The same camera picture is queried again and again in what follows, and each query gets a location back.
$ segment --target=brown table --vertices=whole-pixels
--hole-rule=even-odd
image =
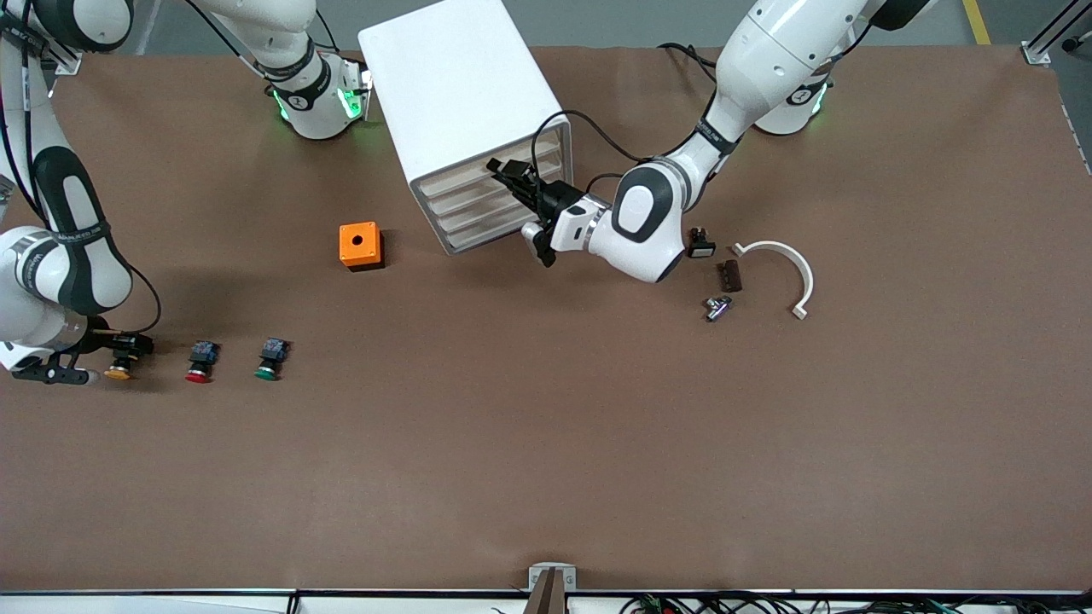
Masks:
[[[536,55],[640,153],[710,92],[662,50]],[[138,380],[0,379],[4,588],[496,588],[542,559],[593,588],[1088,586],[1092,181],[1014,48],[859,49],[709,187],[687,224],[722,255],[809,258],[806,321],[770,252],[716,324],[712,260],[653,286],[518,237],[444,256],[381,123],[295,138],[234,59],[90,58],[57,107],[166,312]],[[581,180],[627,168],[575,143]],[[361,220],[383,271],[336,260]]]

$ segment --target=orange box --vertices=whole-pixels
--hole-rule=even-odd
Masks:
[[[345,224],[339,236],[341,261],[349,271],[371,271],[387,265],[383,233],[375,222]]]

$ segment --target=metal fitting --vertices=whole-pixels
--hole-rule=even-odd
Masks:
[[[705,321],[715,322],[721,319],[721,316],[732,308],[732,297],[721,296],[720,298],[713,297],[705,300],[705,307],[709,307],[709,314],[705,314]]]

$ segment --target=white box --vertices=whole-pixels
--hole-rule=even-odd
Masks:
[[[359,34],[406,182],[448,253],[536,216],[485,164],[531,160],[561,110],[501,0],[443,0]],[[535,147],[543,179],[572,181],[569,121]]]

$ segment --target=floor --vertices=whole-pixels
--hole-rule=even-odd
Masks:
[[[344,48],[358,48],[356,33],[435,0],[319,0],[319,10]],[[724,43],[751,0],[506,0],[529,45],[651,47],[668,40],[716,47]],[[993,44],[1032,37],[1064,5],[1063,0],[940,0],[911,27],[877,31],[866,45],[973,45],[968,10],[981,7]],[[222,54],[227,49],[179,0],[135,0],[136,23],[122,52],[138,55]],[[1075,31],[1092,28],[1092,13]],[[316,21],[312,35],[325,33]],[[1057,48],[1053,69],[1082,143],[1092,143],[1092,44],[1073,55]]]

